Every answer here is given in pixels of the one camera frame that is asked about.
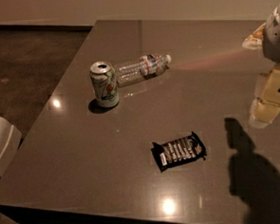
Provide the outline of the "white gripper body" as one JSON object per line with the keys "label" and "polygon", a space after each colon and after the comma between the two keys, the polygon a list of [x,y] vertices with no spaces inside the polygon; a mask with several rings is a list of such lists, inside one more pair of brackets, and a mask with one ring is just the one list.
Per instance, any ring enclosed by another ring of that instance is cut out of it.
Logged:
{"label": "white gripper body", "polygon": [[266,59],[280,63],[280,2],[267,18],[262,47]]}

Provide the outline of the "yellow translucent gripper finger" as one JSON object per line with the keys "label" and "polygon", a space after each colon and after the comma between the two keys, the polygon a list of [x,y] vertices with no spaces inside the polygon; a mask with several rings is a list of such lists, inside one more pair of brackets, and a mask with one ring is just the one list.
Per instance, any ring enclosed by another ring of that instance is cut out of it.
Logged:
{"label": "yellow translucent gripper finger", "polygon": [[260,25],[250,36],[248,36],[243,42],[242,46],[246,49],[256,50],[262,48],[262,41],[264,38],[264,28],[266,24]]}
{"label": "yellow translucent gripper finger", "polygon": [[280,113],[280,64],[269,73],[260,73],[250,107],[249,124],[254,128],[265,128]]}

